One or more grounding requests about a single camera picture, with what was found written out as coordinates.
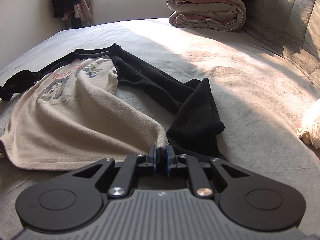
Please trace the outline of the beige black raglan sweatshirt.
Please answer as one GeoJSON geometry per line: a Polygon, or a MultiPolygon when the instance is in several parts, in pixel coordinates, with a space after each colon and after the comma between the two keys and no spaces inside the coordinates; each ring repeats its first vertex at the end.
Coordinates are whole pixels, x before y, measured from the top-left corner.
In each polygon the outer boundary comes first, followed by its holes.
{"type": "Polygon", "coordinates": [[[1,153],[26,170],[74,170],[103,158],[117,162],[171,145],[199,161],[221,158],[220,120],[208,79],[182,83],[114,44],[77,49],[38,72],[22,70],[1,87],[21,95],[1,136],[1,153]],[[143,91],[174,115],[164,129],[116,96],[143,91]]]}

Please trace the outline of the dark hanging clothes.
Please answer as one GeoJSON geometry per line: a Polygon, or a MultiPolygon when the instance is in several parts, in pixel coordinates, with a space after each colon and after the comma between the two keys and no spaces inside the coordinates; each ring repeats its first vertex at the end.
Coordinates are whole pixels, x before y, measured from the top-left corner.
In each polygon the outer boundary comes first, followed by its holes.
{"type": "Polygon", "coordinates": [[[85,27],[80,2],[81,0],[52,0],[54,17],[65,22],[67,29],[85,27]]]}

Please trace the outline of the grey bed sheet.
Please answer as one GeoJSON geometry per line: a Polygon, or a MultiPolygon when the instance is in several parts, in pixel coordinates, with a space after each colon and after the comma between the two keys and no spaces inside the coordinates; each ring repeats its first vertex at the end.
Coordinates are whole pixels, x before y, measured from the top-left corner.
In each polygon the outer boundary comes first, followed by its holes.
{"type": "Polygon", "coordinates": [[[220,152],[243,168],[299,190],[306,200],[300,230],[319,233],[319,151],[298,137],[319,89],[291,62],[243,31],[177,29],[167,19],[124,21],[61,31],[11,63],[1,82],[38,71],[76,49],[120,45],[181,82],[210,80],[225,130],[220,152]]]}

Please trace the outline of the folded beige pink comforter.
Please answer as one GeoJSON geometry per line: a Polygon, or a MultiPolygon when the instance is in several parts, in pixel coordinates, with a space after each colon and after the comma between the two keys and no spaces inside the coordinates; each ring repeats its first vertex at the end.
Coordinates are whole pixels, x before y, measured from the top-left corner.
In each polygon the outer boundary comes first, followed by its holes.
{"type": "Polygon", "coordinates": [[[176,28],[237,31],[246,20],[241,0],[167,0],[173,11],[169,23],[176,28]]]}

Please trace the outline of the quilted beige headboard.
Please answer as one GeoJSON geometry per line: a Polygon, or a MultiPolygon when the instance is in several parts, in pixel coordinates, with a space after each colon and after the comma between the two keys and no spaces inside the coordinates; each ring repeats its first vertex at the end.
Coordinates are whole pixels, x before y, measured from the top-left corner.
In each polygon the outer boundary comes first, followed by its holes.
{"type": "Polygon", "coordinates": [[[319,87],[319,0],[247,0],[243,30],[319,87]]]}

